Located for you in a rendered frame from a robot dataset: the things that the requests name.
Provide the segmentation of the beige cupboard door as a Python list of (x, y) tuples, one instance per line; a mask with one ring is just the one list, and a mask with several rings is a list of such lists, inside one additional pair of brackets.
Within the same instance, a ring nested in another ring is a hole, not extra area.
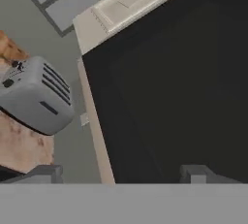
[(167, 1), (100, 0), (73, 20), (81, 54), (86, 54)]

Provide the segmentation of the black appliance front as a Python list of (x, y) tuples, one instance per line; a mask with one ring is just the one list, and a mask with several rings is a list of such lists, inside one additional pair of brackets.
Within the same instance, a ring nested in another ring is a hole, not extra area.
[(248, 183), (248, 0), (170, 0), (83, 63), (116, 182)]

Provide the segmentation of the beige wall socket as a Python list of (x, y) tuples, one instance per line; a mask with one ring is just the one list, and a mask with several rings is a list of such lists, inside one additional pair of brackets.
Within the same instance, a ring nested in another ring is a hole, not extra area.
[(85, 112), (80, 116), (80, 123), (82, 126), (85, 126), (89, 123), (89, 117), (88, 114)]

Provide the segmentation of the grey toaster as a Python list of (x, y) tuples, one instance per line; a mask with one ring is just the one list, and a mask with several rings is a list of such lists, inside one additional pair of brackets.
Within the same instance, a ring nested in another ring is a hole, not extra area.
[(0, 107), (43, 135), (63, 130), (74, 118), (70, 85), (41, 56), (11, 67), (0, 81)]

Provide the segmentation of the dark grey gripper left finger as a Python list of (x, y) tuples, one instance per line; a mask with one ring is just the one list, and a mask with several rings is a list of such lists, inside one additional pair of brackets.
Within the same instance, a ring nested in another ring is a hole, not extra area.
[(40, 165), (24, 176), (4, 180), (4, 183), (62, 183), (63, 167), (61, 165)]

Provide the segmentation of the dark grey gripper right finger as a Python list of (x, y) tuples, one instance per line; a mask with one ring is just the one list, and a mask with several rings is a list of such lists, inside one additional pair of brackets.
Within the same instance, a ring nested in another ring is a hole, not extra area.
[(235, 179), (215, 174), (205, 165), (182, 165), (180, 182), (190, 184), (240, 184)]

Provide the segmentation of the beige cabinet side panel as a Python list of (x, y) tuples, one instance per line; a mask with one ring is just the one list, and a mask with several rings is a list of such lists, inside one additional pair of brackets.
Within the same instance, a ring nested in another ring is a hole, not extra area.
[(96, 107), (93, 100), (93, 95), (89, 85), (88, 77), (82, 59), (77, 61), (77, 68), (80, 77), (86, 116), (89, 120), (89, 126), (92, 134), (93, 145), (96, 153), (96, 159), (100, 172), (101, 182), (103, 184), (114, 185), (115, 179), (112, 172), (112, 167), (109, 161), (109, 155), (105, 144), (100, 121), (97, 115)]

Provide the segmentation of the orange brown food item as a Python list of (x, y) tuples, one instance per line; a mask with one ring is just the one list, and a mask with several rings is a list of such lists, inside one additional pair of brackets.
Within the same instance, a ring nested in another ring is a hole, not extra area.
[(28, 57), (26, 51), (10, 39), (4, 31), (0, 30), (0, 59), (12, 64), (14, 61), (23, 61)]

